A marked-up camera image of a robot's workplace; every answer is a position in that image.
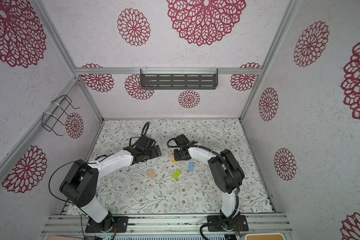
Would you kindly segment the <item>light blue wood block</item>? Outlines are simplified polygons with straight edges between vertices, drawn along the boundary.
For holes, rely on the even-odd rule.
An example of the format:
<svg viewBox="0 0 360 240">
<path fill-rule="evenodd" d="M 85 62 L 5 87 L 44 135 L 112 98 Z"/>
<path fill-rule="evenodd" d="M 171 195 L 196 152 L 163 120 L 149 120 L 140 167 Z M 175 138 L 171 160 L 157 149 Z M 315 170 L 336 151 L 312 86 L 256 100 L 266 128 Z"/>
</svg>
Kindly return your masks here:
<svg viewBox="0 0 360 240">
<path fill-rule="evenodd" d="M 193 173 L 194 172 L 194 163 L 189 162 L 189 173 Z"/>
</svg>

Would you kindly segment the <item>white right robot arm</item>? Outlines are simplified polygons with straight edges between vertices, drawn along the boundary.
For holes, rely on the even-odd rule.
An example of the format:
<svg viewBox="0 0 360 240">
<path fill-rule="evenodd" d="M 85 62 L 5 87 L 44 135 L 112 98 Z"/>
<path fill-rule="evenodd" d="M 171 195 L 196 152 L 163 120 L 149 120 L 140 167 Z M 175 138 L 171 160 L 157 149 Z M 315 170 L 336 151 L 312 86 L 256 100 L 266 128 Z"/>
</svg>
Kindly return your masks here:
<svg viewBox="0 0 360 240">
<path fill-rule="evenodd" d="M 233 153 L 228 149 L 218 153 L 196 141 L 189 141 L 183 134 L 169 139 L 167 147 L 174 149 L 176 161 L 197 160 L 209 166 L 213 180 L 222 192 L 221 218 L 236 217 L 239 213 L 240 186 L 245 174 Z"/>
</svg>

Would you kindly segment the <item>orange supermarket wood block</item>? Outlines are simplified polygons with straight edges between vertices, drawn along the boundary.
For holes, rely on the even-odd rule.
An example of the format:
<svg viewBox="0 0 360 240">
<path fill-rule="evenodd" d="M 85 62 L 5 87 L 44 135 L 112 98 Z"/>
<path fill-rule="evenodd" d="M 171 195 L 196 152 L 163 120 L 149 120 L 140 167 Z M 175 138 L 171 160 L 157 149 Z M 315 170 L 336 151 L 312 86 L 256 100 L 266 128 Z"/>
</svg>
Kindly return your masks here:
<svg viewBox="0 0 360 240">
<path fill-rule="evenodd" d="M 171 155 L 171 160 L 172 160 L 172 162 L 174 162 L 174 163 L 177 162 L 174 155 Z"/>
</svg>

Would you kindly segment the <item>lime green wood block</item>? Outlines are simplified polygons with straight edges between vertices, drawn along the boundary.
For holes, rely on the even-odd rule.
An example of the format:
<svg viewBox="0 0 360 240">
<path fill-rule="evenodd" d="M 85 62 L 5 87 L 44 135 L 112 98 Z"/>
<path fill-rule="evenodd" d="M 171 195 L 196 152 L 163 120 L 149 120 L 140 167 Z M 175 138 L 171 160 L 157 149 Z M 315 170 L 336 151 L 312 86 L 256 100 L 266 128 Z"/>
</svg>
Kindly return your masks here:
<svg viewBox="0 0 360 240">
<path fill-rule="evenodd" d="M 172 178 L 173 178 L 174 180 L 177 180 L 181 174 L 182 174 L 182 171 L 181 171 L 181 170 L 176 170 L 176 171 L 173 173 Z"/>
</svg>

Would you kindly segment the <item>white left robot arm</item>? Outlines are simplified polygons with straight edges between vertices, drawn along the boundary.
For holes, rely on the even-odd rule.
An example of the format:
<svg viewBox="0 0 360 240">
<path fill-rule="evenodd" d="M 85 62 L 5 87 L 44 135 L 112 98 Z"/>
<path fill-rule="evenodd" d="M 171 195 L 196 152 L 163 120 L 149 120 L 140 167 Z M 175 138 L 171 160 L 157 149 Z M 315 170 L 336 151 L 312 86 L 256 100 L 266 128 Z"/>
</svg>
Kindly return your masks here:
<svg viewBox="0 0 360 240">
<path fill-rule="evenodd" d="M 109 225 L 112 214 L 96 197 L 100 180 L 124 167 L 158 158 L 156 141 L 142 135 L 136 143 L 93 162 L 75 161 L 60 185 L 60 192 L 97 224 Z"/>
</svg>

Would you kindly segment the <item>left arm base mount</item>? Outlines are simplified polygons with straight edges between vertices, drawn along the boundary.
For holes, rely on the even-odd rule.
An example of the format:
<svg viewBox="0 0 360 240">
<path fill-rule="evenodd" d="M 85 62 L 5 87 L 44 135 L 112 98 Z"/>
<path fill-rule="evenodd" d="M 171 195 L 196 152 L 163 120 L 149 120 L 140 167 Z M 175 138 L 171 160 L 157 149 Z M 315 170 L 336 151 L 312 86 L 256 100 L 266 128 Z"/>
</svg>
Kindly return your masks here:
<svg viewBox="0 0 360 240">
<path fill-rule="evenodd" d="M 125 233 L 128 221 L 129 217 L 113 216 L 110 212 L 100 223 L 89 217 L 85 233 Z"/>
</svg>

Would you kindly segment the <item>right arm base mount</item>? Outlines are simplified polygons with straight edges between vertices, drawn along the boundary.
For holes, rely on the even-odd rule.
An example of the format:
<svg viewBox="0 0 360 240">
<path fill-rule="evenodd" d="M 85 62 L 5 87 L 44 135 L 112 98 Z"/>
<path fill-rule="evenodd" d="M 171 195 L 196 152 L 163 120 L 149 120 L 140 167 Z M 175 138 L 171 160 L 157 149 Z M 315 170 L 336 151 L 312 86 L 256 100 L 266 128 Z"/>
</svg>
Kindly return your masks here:
<svg viewBox="0 0 360 240">
<path fill-rule="evenodd" d="M 208 230 L 209 232 L 247 232 L 249 226 L 246 216 L 238 212 L 228 221 L 208 226 Z"/>
</svg>

